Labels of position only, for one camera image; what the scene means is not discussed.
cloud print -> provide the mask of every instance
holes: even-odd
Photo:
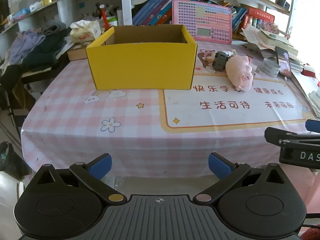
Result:
[[[86,101],[84,101],[85,104],[89,104],[89,103],[93,103],[93,102],[97,102],[100,100],[100,97],[97,96],[89,96]]]
[[[110,95],[108,95],[108,98],[110,101],[112,101],[115,98],[124,97],[126,95],[125,92],[122,90],[113,90]]]

blue gripper pad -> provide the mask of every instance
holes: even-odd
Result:
[[[103,154],[100,158],[95,159],[93,162],[86,165],[87,171],[98,180],[102,180],[102,178],[111,170],[111,167],[112,159],[109,154]]]
[[[316,120],[307,120],[306,129],[310,132],[320,133],[320,122]]]
[[[211,153],[209,155],[208,164],[210,171],[212,171],[212,173],[216,175],[218,179],[225,178],[236,169],[236,166],[232,162],[228,161],[217,153]]]

table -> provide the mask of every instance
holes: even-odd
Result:
[[[281,78],[260,72],[250,91],[237,93],[225,73],[213,74],[204,68],[203,57],[208,53],[232,49],[252,57],[253,64],[262,62],[261,55],[239,45],[198,42],[191,90],[97,91],[87,60],[69,63],[23,124],[26,162],[35,171],[44,163],[61,169],[79,161],[88,163],[107,152],[112,156],[114,176],[157,178],[211,174],[207,162],[213,151],[233,163],[253,167],[278,162],[280,149],[265,142],[265,128],[306,133],[305,119],[313,115],[293,84],[288,88]],[[209,83],[216,89],[209,88]],[[244,121],[237,123],[237,116]]]

toy figure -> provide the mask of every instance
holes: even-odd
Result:
[[[252,87],[253,75],[250,63],[251,58],[236,55],[229,58],[226,64],[228,78],[238,92],[241,90],[248,91]]]

smartphone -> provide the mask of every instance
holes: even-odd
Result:
[[[276,47],[277,61],[280,66],[279,75],[291,78],[291,66],[289,60],[289,53],[285,49]]]

